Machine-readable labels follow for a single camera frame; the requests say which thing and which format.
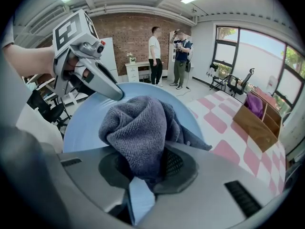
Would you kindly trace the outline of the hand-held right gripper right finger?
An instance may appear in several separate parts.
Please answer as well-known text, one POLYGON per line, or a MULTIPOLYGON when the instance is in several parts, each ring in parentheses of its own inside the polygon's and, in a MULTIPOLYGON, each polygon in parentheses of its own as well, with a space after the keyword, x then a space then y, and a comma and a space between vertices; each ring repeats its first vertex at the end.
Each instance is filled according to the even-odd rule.
POLYGON ((139 222, 141 229, 256 229, 286 198, 221 156, 178 143, 167 147, 189 154, 198 176, 184 191, 159 196, 139 222))

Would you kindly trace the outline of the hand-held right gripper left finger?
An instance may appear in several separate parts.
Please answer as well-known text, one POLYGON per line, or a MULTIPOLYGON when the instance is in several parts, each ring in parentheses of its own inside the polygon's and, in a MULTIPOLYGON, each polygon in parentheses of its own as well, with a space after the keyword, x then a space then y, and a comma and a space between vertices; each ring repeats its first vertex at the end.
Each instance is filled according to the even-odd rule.
POLYGON ((130 209, 132 173, 114 148, 62 153, 59 159, 77 188, 106 213, 130 209))

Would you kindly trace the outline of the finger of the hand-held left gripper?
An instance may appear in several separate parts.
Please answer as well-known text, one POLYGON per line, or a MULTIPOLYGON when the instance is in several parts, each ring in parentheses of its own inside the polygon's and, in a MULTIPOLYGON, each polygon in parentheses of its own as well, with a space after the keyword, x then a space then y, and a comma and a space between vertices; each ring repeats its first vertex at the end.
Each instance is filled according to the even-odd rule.
POLYGON ((81 81, 88 88, 115 101, 124 97, 124 92, 117 85, 117 81, 100 60, 81 58, 80 64, 89 71, 85 77, 83 73, 81 74, 81 81))

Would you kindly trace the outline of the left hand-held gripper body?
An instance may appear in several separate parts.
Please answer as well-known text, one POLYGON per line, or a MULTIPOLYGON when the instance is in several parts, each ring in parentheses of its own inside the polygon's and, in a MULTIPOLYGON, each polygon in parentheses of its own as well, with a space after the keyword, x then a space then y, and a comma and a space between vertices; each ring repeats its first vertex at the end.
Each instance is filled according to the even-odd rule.
POLYGON ((79 61, 81 58, 100 60, 105 43, 99 39, 93 22, 82 9, 53 29, 52 43, 53 70, 56 75, 52 91, 59 97, 63 97, 81 84, 85 85, 81 77, 76 75, 72 75, 70 79, 64 79, 64 65, 68 56, 74 54, 79 61))

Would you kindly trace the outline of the person's left hand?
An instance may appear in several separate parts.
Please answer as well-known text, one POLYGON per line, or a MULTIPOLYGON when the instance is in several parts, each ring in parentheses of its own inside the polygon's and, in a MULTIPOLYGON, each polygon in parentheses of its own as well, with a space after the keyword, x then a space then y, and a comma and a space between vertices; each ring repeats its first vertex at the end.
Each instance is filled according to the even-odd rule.
POLYGON ((63 77, 64 79, 70 79, 72 75, 87 79, 92 76, 91 71, 86 65, 79 61, 79 58, 74 54, 70 54, 64 65, 63 77))

